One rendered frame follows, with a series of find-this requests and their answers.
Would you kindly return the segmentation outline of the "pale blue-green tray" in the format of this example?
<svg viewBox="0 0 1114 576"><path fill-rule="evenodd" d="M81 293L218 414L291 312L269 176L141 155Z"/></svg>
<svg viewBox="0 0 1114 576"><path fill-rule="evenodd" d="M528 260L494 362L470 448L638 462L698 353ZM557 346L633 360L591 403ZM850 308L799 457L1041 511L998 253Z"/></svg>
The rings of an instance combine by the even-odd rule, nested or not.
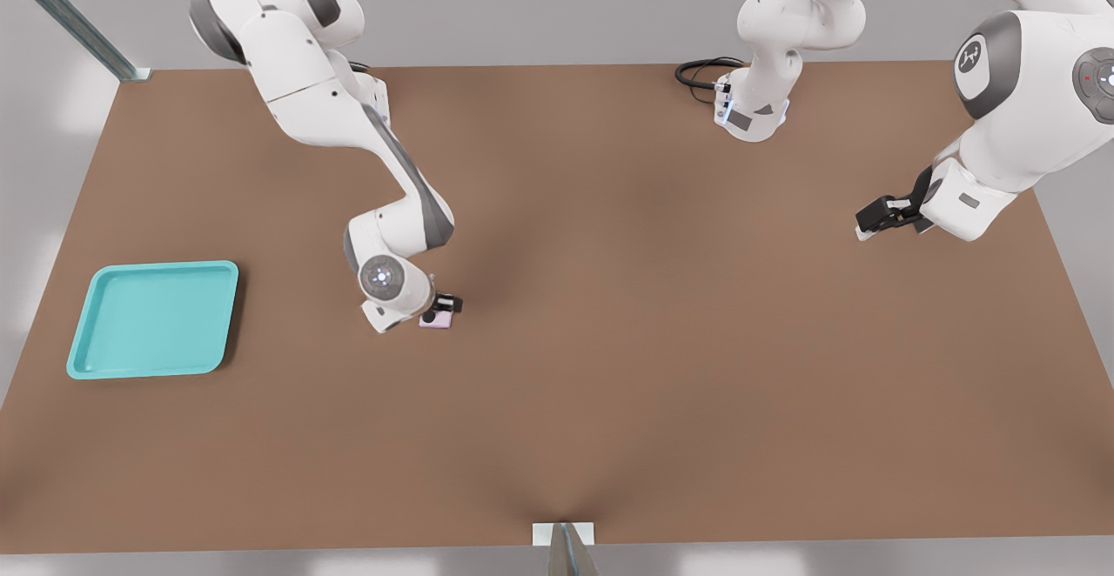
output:
<svg viewBox="0 0 1114 576"><path fill-rule="evenodd" d="M231 260L96 271L66 371L75 380L206 374L225 358L238 291Z"/></svg>

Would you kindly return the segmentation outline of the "silver frame post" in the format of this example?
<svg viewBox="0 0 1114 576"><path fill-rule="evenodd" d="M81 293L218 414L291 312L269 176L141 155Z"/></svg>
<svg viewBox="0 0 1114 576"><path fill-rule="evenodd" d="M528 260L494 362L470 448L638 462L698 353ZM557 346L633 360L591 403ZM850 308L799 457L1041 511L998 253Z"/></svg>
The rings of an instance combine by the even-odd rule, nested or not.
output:
<svg viewBox="0 0 1114 576"><path fill-rule="evenodd" d="M43 12L84 45L88 53L119 82L144 82L152 79L150 68L136 67L105 37L69 0L33 0Z"/></svg>
<svg viewBox="0 0 1114 576"><path fill-rule="evenodd" d="M600 576L589 546L594 523L532 523L532 545L547 546L547 576Z"/></svg>

